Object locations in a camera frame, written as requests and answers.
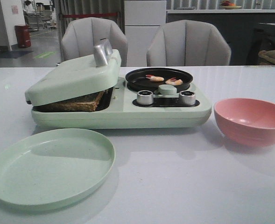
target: chair back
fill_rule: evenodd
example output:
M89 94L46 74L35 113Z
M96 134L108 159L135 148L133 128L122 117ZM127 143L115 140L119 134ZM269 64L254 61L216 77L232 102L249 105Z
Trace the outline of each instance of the chair back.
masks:
M51 20L52 19L52 12L50 10L43 10L42 17L44 20Z
M147 52L148 66L229 65L231 49L217 28L181 20L160 26Z
M62 38L63 59L93 54L94 45L104 38L110 41L113 49L120 52L121 66L126 66L128 43L124 33L114 21L95 17L69 23Z

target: shrimp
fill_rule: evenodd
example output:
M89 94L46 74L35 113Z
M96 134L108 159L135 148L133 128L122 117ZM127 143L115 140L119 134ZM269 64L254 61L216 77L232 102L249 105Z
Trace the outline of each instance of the shrimp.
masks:
M159 77L159 76L146 75L146 78L148 78L151 82L162 82L162 81L164 81L164 78Z
M166 80L165 83L169 85L182 85L183 81L181 79L170 78Z

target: floor mat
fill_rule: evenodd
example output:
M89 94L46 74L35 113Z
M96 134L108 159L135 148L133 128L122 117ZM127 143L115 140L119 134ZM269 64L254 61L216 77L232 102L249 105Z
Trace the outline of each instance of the floor mat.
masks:
M0 52L0 58L18 58L18 57L21 57L23 55L26 55L30 52L33 52L32 50L31 51L7 51L7 52Z

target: red trash can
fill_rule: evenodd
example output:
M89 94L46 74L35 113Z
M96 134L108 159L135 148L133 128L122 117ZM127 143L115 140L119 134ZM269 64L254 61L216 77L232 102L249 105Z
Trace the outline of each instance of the red trash can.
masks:
M29 31L27 25L15 26L15 32L19 48L27 48L31 46Z

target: white cabinet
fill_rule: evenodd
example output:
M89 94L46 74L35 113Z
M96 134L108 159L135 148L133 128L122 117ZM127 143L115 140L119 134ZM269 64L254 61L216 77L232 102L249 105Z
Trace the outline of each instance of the white cabinet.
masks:
M125 1L127 66L147 66L147 50L158 27L166 21L166 1Z

